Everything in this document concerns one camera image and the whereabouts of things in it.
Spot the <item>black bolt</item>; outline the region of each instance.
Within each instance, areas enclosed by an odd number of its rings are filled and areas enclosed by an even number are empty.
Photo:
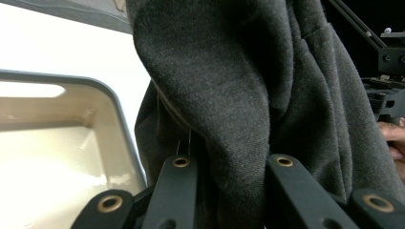
[[[388,62],[388,61],[391,60],[391,57],[390,57],[389,55],[384,55],[384,56],[382,57],[382,60],[384,60],[384,62]]]
[[[405,64],[405,55],[399,56],[399,63],[400,64]]]

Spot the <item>white surface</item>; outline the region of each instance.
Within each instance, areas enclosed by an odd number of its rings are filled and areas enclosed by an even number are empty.
[[[0,4],[0,69],[104,82],[119,98],[131,137],[149,83],[132,35],[5,4]]]

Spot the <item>metal grommet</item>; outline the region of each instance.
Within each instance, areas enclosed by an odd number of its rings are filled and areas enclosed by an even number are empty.
[[[367,203],[367,205],[380,212],[391,213],[395,209],[388,200],[374,194],[363,196],[363,200],[365,203]]]
[[[190,160],[186,157],[178,157],[173,160],[173,165],[178,168],[184,168],[190,164]]]
[[[123,199],[117,195],[110,195],[102,198],[97,205],[100,213],[110,213],[116,211],[122,205]]]
[[[291,167],[294,164],[294,162],[291,159],[283,156],[277,157],[276,161],[279,165],[284,167]]]

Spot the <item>white container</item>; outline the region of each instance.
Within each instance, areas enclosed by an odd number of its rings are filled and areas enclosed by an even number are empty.
[[[93,79],[0,72],[0,228],[70,228],[95,195],[145,188],[115,94]]]

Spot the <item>gray cloth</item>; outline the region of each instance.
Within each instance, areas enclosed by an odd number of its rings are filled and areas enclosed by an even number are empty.
[[[341,198],[368,187],[405,200],[319,1],[139,0],[127,9],[153,80],[136,124],[142,164],[154,183],[187,128],[204,138],[218,204],[203,227],[263,228],[270,149],[297,157]]]

